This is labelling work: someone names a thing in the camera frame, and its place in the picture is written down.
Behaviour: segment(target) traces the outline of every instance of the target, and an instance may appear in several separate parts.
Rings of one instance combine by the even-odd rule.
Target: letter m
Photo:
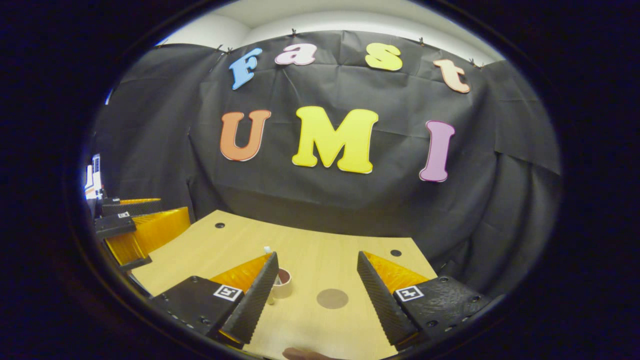
[[[300,146],[292,160],[295,165],[314,167],[314,144],[324,167],[330,167],[344,147],[344,155],[338,160],[338,168],[343,171],[368,174],[373,170],[369,162],[371,129],[378,121],[378,114],[370,110],[351,110],[338,130],[333,128],[329,116],[319,106],[305,106],[296,115],[302,121]]]

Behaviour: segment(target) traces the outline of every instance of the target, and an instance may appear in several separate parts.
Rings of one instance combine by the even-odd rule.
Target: orange soft pad
[[[429,281],[426,277],[412,272],[392,261],[375,256],[366,251],[364,251],[364,254],[367,256],[367,259],[369,259],[371,265],[373,265],[373,268],[376,269],[376,272],[390,293],[394,293],[394,291],[398,289]]]
[[[251,261],[247,261],[242,265],[236,266],[231,270],[227,270],[222,274],[212,277],[210,280],[217,282],[218,284],[229,285],[234,288],[242,289],[242,291],[246,293],[270,256],[271,254],[266,254]]]
[[[120,200],[120,204],[139,204],[141,202],[151,202],[158,201],[161,199],[129,199],[129,200]]]

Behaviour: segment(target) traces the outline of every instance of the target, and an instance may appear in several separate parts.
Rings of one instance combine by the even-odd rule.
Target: white label
[[[89,189],[86,189],[84,191],[84,197],[87,199],[95,199],[96,198],[95,188],[92,186]]]
[[[84,186],[84,189],[87,190],[91,186],[93,186],[93,170],[92,170],[92,166],[88,165],[86,167],[86,184]]]
[[[213,293],[213,296],[221,297],[229,301],[235,301],[238,298],[238,296],[240,296],[240,293],[242,293],[242,290],[240,289],[223,285],[223,286],[220,286],[215,293]]]
[[[93,155],[92,164],[93,185],[95,186],[96,190],[100,190],[102,189],[102,181],[100,179],[100,154]]]
[[[396,293],[398,294],[400,300],[402,300],[403,302],[424,296],[420,289],[418,289],[418,287],[416,287],[415,285],[409,286],[408,288],[396,290]]]

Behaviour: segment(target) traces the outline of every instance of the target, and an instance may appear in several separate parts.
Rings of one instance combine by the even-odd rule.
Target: black cloth
[[[370,68],[366,46],[396,46],[399,71]],[[318,47],[310,65],[278,65],[296,43]],[[237,90],[229,65],[260,47],[253,79]],[[465,71],[461,94],[434,60]],[[379,116],[370,174],[333,165],[299,167],[303,106],[324,108],[334,127],[353,109]],[[257,155],[220,151],[221,116],[240,111],[236,144],[248,141],[249,112],[269,110]],[[428,120],[455,127],[449,178],[424,182]],[[358,31],[273,38],[230,54],[199,45],[156,47],[126,73],[101,109],[94,152],[103,183],[123,199],[160,197],[189,206],[192,221],[221,209],[280,225],[362,236],[412,237],[438,273],[496,296],[511,290],[543,250],[561,198],[559,149],[534,90],[506,61],[479,69],[411,40]]]

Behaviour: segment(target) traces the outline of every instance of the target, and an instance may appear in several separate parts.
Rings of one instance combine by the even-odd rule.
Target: table surface
[[[217,228],[217,223],[225,226]],[[264,255],[270,246],[281,268],[291,273],[293,291],[265,305],[250,344],[243,350],[285,359],[287,347],[311,350],[338,359],[381,359],[397,354],[389,345],[356,270],[363,250],[391,260],[428,279],[436,273],[411,238],[376,238],[320,233],[260,222],[214,211],[187,231],[150,253],[150,264],[133,274],[156,296],[189,276],[211,278]],[[400,250],[400,256],[390,254]],[[325,289],[344,291],[348,303],[339,309],[320,306]]]

